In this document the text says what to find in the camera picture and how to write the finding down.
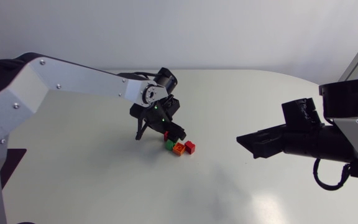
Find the white table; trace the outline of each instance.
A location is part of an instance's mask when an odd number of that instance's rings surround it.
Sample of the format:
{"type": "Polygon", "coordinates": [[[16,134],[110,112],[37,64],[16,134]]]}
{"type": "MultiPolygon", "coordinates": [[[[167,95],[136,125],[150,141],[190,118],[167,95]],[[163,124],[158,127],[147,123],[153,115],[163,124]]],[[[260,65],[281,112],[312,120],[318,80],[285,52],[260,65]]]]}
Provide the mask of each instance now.
{"type": "MultiPolygon", "coordinates": [[[[358,179],[328,192],[314,159],[284,153],[253,159],[236,137],[284,123],[281,104],[318,86],[255,70],[177,70],[174,122],[193,155],[165,150],[162,134],[135,140],[131,103],[53,92],[11,134],[28,152],[4,189],[9,223],[358,223],[358,179]]],[[[328,184],[342,164],[323,161],[328,184]]]]}

